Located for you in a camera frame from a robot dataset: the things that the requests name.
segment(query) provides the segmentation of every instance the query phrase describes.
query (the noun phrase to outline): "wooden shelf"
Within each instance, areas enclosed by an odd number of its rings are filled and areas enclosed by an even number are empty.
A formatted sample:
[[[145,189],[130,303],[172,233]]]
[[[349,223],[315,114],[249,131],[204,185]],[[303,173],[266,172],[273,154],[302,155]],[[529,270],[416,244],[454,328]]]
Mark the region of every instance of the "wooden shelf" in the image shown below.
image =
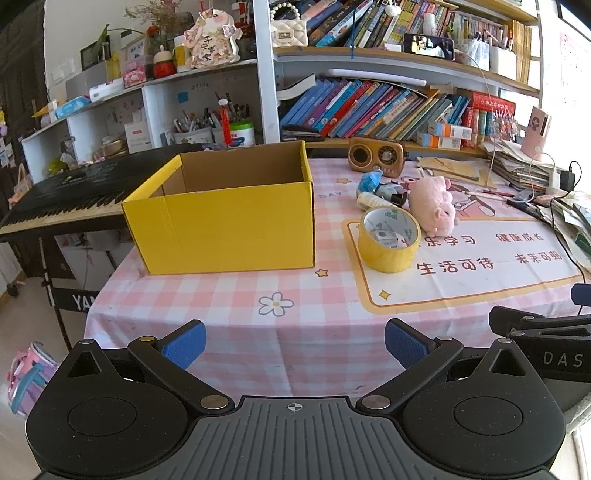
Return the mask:
[[[524,24],[536,23],[538,21],[537,17],[522,10],[518,5],[514,5],[511,2],[507,2],[505,0],[469,0],[469,3],[474,5],[474,7],[469,5],[473,9],[478,9],[478,7],[481,7]]]
[[[469,65],[462,65],[453,61],[437,59],[434,57],[427,57],[422,55],[413,55],[411,53],[403,53],[397,51],[378,50],[377,48],[356,48],[355,58],[351,58],[351,49],[349,47],[279,47],[274,48],[273,52],[278,62],[319,62],[322,68],[328,70],[330,62],[350,62],[379,64],[380,67],[406,67],[414,70],[425,70],[428,72],[439,72],[442,76],[448,76],[449,81],[453,84],[454,77],[461,83],[462,79],[469,79],[473,82],[484,84],[482,76],[486,81],[496,87],[500,87],[512,92],[522,93],[523,95],[538,97],[540,91],[536,88],[525,85],[516,80],[503,77],[492,72],[485,72],[471,67]]]
[[[484,150],[480,148],[462,148],[461,150],[450,150],[448,148],[430,148],[422,147],[415,142],[400,142],[404,151],[429,154],[433,156],[448,156],[454,157],[470,157],[470,158],[488,158],[488,155]],[[306,142],[306,148],[318,149],[318,148],[349,148],[348,138],[327,138],[323,142]]]

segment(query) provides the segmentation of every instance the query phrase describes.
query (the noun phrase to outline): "pink bag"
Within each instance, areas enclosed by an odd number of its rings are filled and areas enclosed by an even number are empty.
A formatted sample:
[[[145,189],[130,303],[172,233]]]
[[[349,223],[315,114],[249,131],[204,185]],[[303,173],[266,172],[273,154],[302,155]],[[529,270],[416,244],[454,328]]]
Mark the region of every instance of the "pink bag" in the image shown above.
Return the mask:
[[[18,352],[7,378],[12,413],[27,417],[59,366],[41,342],[32,342],[26,352]]]

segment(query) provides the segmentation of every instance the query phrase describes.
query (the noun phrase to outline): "blue gripper pad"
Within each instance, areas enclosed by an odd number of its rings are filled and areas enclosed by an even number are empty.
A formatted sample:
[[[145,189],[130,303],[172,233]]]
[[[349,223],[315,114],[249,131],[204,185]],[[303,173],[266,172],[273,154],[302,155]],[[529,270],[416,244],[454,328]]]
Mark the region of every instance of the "blue gripper pad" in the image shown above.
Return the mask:
[[[409,368],[429,353],[427,345],[395,323],[388,322],[384,331],[386,348],[404,368]]]
[[[591,307],[591,284],[574,284],[570,289],[570,299],[575,305]]]
[[[163,346],[162,354],[175,365],[186,370],[203,353],[206,342],[205,325],[196,323]]]

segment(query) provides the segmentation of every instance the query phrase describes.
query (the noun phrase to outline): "open box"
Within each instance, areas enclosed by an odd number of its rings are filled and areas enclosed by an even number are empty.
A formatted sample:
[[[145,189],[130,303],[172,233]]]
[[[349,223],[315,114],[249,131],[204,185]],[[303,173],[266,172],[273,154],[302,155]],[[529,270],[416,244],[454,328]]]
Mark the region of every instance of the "open box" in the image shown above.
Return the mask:
[[[178,155],[123,210],[152,275],[314,266],[304,142]]]

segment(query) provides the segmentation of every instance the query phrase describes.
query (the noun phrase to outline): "metal screw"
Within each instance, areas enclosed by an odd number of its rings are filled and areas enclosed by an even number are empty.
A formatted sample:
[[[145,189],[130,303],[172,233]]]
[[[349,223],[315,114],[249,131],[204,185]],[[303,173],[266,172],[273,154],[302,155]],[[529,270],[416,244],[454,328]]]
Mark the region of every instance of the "metal screw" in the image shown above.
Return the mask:
[[[201,406],[208,410],[221,410],[228,406],[230,401],[222,395],[208,395],[201,399]]]
[[[370,410],[383,410],[390,406],[389,398],[383,395],[368,395],[361,403],[365,408],[369,408]]]

